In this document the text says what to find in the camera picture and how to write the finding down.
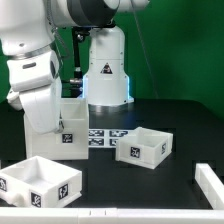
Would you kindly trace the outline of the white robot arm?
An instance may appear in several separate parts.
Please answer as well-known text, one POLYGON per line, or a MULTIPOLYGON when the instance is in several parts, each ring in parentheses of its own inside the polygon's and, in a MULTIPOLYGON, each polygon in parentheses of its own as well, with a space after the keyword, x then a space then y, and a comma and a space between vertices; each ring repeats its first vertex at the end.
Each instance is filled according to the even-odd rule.
POLYGON ((0 0, 0 42, 8 57, 8 101, 40 133, 63 129, 58 28, 102 27, 120 0, 0 0))

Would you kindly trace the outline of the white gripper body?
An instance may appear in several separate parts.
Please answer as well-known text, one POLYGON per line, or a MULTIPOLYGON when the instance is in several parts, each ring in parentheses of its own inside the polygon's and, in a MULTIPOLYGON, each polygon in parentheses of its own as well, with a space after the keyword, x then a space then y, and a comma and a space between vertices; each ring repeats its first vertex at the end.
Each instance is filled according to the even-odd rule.
POLYGON ((33 130, 39 134, 60 130, 60 101, 62 84, 57 78, 40 88, 15 92, 9 90, 8 103, 16 110, 23 109, 33 130))

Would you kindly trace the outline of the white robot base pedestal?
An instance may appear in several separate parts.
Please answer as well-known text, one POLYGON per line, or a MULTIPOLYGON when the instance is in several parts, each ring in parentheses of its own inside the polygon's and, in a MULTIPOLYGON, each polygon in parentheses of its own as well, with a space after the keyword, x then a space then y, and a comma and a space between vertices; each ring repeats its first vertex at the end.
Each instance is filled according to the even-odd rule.
POLYGON ((89 109, 116 112, 134 102, 124 70, 125 35, 121 28, 90 31, 89 68, 83 77, 83 94, 89 109))

